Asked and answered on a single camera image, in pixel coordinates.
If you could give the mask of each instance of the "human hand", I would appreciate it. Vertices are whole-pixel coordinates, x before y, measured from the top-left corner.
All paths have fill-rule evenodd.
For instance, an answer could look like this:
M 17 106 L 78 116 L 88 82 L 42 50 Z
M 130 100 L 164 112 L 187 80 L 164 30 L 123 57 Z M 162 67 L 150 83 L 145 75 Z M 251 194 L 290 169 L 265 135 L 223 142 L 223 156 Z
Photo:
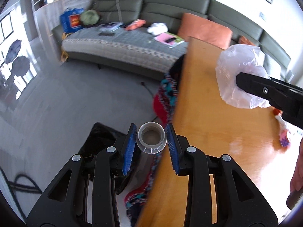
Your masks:
M 294 170 L 294 175 L 290 181 L 290 192 L 299 191 L 303 187 L 303 138 L 300 142 L 300 152 Z

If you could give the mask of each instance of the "blue shopping bag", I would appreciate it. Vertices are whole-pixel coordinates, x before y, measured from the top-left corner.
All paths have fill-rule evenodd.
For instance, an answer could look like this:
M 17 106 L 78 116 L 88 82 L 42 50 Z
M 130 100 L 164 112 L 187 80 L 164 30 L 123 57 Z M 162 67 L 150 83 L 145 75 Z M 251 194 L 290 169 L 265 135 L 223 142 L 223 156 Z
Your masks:
M 80 14 L 84 12 L 83 8 L 67 8 L 62 15 L 60 15 L 60 22 L 65 33 L 76 32 L 83 28 L 80 23 Z

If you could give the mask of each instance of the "black umbrella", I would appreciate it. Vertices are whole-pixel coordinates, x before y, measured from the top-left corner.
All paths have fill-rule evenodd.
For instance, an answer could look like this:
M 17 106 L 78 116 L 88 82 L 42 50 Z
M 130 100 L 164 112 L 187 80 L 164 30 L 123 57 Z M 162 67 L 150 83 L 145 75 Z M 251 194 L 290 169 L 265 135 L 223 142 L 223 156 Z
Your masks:
M 25 56 L 17 57 L 12 65 L 11 73 L 16 76 L 24 76 L 29 70 L 30 60 Z
M 21 41 L 17 39 L 9 47 L 9 50 L 5 58 L 5 63 L 8 64 L 10 62 L 13 62 L 13 60 L 17 57 L 20 49 L 21 49 Z

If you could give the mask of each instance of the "gray floor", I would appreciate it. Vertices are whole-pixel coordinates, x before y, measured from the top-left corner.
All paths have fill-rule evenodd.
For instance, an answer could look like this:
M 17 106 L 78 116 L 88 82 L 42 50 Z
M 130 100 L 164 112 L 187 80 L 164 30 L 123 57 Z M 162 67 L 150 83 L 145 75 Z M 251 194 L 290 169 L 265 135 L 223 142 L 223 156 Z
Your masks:
M 12 77 L 7 87 L 0 89 L 0 166 L 9 180 L 24 173 L 44 190 L 77 153 L 95 122 L 126 133 L 131 123 L 141 126 L 151 121 L 155 117 L 152 97 L 140 82 L 145 81 L 153 93 L 159 83 L 116 69 L 99 70 L 95 64 L 75 60 L 60 66 L 46 57 L 39 39 L 30 47 L 36 76 L 18 99 L 18 83 Z M 146 173 L 145 163 L 150 158 L 142 160 L 139 174 Z M 135 178 L 128 191 L 142 181 Z M 121 226 L 130 226 L 125 195 L 118 198 L 119 218 Z M 25 215 L 38 198 L 24 193 L 17 197 Z

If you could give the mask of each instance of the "sofa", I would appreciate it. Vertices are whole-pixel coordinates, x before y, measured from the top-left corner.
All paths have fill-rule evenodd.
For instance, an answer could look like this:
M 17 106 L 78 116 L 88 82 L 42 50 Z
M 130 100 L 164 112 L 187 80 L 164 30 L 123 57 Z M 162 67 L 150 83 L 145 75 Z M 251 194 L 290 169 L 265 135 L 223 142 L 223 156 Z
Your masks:
M 290 63 L 289 55 L 283 48 L 258 24 L 248 19 L 236 10 L 215 0 L 119 0 L 121 16 L 124 23 L 136 19 L 146 20 L 145 27 L 152 23 L 165 23 L 169 32 L 176 34 L 184 13 L 192 13 L 202 18 L 230 28 L 233 31 L 231 44 L 237 44 L 240 36 L 245 36 L 259 46 L 267 56 L 270 56 L 281 66 L 281 79 L 285 78 Z M 103 22 L 119 21 L 116 0 L 94 0 L 92 8 L 100 12 Z M 52 30 L 56 43 L 62 44 L 63 28 L 61 25 Z M 122 70 L 138 73 L 153 79 L 162 79 L 164 70 L 151 69 L 148 66 L 136 65 L 123 60 L 101 57 L 92 53 L 68 51 L 69 58 L 94 62 Z

